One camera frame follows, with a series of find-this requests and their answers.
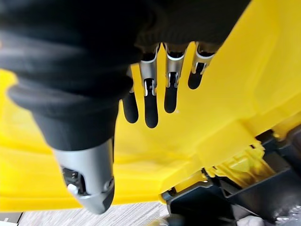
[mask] white object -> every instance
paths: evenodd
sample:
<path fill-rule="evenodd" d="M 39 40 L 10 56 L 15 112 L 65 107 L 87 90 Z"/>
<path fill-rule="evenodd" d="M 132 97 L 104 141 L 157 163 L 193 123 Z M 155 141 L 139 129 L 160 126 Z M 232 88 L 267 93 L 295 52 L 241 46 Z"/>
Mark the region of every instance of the white object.
<path fill-rule="evenodd" d="M 247 216 L 237 222 L 237 226 L 264 226 L 263 219 L 254 216 Z"/>

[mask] floor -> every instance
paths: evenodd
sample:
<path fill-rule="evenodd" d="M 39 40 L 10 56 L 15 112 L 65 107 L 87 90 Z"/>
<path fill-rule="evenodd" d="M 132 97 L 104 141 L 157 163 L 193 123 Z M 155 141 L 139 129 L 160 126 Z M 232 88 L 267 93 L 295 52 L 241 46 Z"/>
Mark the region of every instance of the floor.
<path fill-rule="evenodd" d="M 144 226 L 166 215 L 165 205 L 149 202 L 111 206 L 102 215 L 85 209 L 26 212 L 19 226 Z"/>

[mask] black plastic part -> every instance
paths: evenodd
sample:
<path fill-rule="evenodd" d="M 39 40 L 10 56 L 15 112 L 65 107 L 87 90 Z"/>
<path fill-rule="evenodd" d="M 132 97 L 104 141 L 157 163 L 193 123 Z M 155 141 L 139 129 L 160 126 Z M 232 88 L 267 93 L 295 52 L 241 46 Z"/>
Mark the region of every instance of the black plastic part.
<path fill-rule="evenodd" d="M 149 93 L 144 97 L 145 123 L 149 128 L 155 128 L 158 124 L 157 96 Z"/>
<path fill-rule="evenodd" d="M 223 197 L 221 189 L 208 182 L 198 182 L 177 193 L 167 201 L 171 214 L 180 214 L 185 218 L 185 225 L 223 225 L 235 221 L 231 204 Z"/>
<path fill-rule="evenodd" d="M 126 120 L 129 123 L 135 123 L 138 120 L 138 108 L 135 93 L 128 93 L 126 97 L 122 99 L 122 102 Z"/>
<path fill-rule="evenodd" d="M 165 88 L 164 109 L 167 113 L 174 112 L 177 106 L 178 88 L 175 88 L 174 84 L 175 84 L 175 76 L 171 75 L 170 87 Z"/>
<path fill-rule="evenodd" d="M 278 216 L 288 216 L 301 205 L 301 126 L 291 130 L 285 141 L 277 141 L 272 130 L 256 138 L 265 147 L 263 159 L 275 175 L 244 189 L 217 177 L 179 193 L 163 193 L 169 212 L 184 216 L 186 225 L 198 219 L 204 219 L 204 225 L 235 225 L 246 215 L 258 215 L 273 224 Z M 237 208 L 243 215 L 238 216 Z"/>
<path fill-rule="evenodd" d="M 288 216 L 291 208 L 301 204 L 301 178 L 287 164 L 276 175 L 243 189 L 228 199 L 273 223 L 277 216 Z"/>

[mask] yellow plastic bin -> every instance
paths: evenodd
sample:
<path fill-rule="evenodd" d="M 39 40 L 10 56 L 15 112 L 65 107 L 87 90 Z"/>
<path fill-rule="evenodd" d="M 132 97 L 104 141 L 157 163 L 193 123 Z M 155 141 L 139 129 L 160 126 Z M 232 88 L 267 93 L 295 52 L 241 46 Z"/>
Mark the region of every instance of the yellow plastic bin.
<path fill-rule="evenodd" d="M 114 204 L 158 201 L 171 187 L 205 180 L 202 168 L 242 187 L 273 174 L 255 136 L 272 128 L 281 138 L 301 124 L 300 9 L 299 0 L 253 0 L 196 90 L 187 85 L 191 43 L 173 114 L 164 111 L 166 55 L 160 48 L 155 129 L 142 117 L 143 88 L 138 65 L 132 66 L 140 117 L 129 124 L 120 107 Z M 80 207 L 29 112 L 5 95 L 14 82 L 12 73 L 0 71 L 0 211 Z"/>

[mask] black plastic bracket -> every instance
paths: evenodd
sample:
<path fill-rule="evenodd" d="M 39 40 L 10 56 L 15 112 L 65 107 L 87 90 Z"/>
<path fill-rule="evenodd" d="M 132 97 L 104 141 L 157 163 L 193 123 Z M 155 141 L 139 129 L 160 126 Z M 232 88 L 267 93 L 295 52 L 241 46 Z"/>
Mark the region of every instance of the black plastic bracket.
<path fill-rule="evenodd" d="M 275 175 L 247 188 L 225 178 L 208 178 L 183 191 L 163 193 L 171 214 L 181 214 L 188 224 L 202 219 L 204 225 L 232 225 L 242 215 L 257 215 L 274 223 L 278 216 L 301 205 L 301 126 L 278 141 L 268 130 L 256 137 L 265 148 L 263 159 Z"/>

